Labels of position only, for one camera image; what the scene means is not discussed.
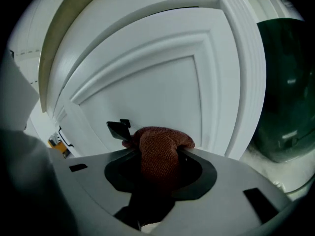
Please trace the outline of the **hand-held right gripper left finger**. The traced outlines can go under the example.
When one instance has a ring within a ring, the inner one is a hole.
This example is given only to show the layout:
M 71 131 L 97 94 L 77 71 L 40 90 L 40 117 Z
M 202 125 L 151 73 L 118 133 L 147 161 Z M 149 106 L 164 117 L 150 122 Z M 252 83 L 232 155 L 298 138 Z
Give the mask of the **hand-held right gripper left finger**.
M 79 236 L 140 236 L 142 233 L 115 218 L 127 206 L 130 193 L 116 190 L 106 179 L 106 165 L 129 149 L 65 159 L 50 152 L 59 187 L 71 209 Z

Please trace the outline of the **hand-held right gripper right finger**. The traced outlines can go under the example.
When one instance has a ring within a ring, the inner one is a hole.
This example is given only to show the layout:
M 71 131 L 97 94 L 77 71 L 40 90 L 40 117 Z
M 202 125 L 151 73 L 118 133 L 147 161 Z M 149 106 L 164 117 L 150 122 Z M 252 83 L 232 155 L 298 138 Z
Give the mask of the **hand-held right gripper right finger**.
M 200 149 L 191 153 L 210 161 L 217 180 L 210 191 L 194 201 L 179 201 L 152 231 L 154 236 L 237 236 L 261 225 L 245 194 L 257 188 L 277 211 L 290 199 L 247 164 Z

